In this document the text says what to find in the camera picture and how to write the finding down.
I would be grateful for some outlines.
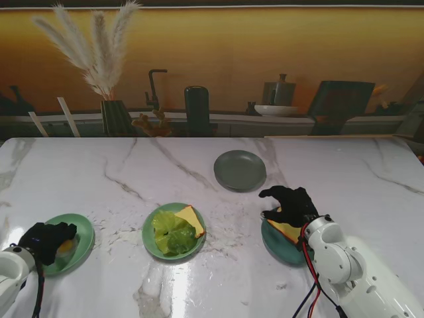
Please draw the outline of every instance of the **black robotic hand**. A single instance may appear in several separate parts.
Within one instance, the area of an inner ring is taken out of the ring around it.
[[[74,224],[61,222],[57,225],[36,223],[19,240],[19,246],[30,248],[46,266],[54,263],[56,252],[66,240],[77,233]]]
[[[311,198],[302,187],[293,190],[282,185],[275,185],[270,189],[262,190],[259,197],[273,197],[280,202],[281,212],[262,212],[265,219],[277,223],[288,223],[292,227],[302,227],[319,216]]]

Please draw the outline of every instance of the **gray plate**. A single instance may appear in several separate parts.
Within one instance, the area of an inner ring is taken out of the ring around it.
[[[244,150],[232,150],[220,155],[213,165],[213,171],[219,184],[235,192],[254,191],[266,180],[262,159]]]

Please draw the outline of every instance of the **white marble table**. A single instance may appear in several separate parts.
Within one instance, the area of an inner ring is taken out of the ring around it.
[[[291,317],[312,279],[264,248],[259,214],[277,202],[215,180],[215,159],[233,149],[263,159],[264,187],[305,187],[424,299],[424,168],[400,140],[12,139],[0,149],[2,248],[63,213],[87,216],[97,236],[81,267],[46,281],[41,317]],[[192,204],[207,224],[205,246],[183,264],[153,260],[140,238],[169,202]],[[35,287],[31,276],[6,317],[30,317]],[[338,316],[322,297],[314,317]]]

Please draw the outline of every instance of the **cheese slice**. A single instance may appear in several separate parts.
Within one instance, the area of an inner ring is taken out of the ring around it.
[[[281,207],[278,208],[277,212],[283,213]],[[287,223],[277,223],[271,220],[268,220],[268,222],[277,231],[282,233],[288,240],[292,241],[294,244],[297,244],[300,236],[300,227],[292,227]]]
[[[185,219],[188,223],[190,223],[192,227],[196,229],[195,237],[197,239],[205,234],[205,229],[201,226],[200,221],[197,218],[197,215],[191,205],[188,205],[187,207],[182,209],[180,212],[175,213],[175,215],[177,217],[181,217],[182,219]]]

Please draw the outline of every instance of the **vase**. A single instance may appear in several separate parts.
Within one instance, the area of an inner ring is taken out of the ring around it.
[[[122,101],[101,101],[103,130],[108,137],[137,136],[131,117]]]

